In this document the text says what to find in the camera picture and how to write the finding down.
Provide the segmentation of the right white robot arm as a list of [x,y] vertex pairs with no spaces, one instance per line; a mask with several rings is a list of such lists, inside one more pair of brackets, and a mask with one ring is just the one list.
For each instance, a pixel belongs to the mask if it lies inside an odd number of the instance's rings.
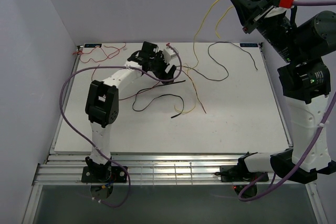
[[280,0],[230,0],[243,31],[257,30],[285,61],[278,69],[291,114],[292,147],[276,154],[252,153],[238,161],[237,174],[250,180],[259,172],[306,184],[318,174],[335,172],[321,127],[331,91],[330,71],[322,57],[335,51],[335,13],[322,11],[301,25],[296,10],[269,16]]

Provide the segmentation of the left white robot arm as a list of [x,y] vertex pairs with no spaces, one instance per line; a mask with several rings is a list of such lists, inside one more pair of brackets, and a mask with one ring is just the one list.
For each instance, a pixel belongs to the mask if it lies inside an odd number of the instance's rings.
[[158,50],[156,44],[145,41],[122,69],[102,81],[91,82],[85,112],[91,125],[93,147],[86,164],[89,173],[98,181],[105,182],[111,177],[110,133],[119,114],[119,93],[148,72],[163,84],[173,82],[176,66],[169,71],[166,69],[175,57],[177,51],[170,45]]

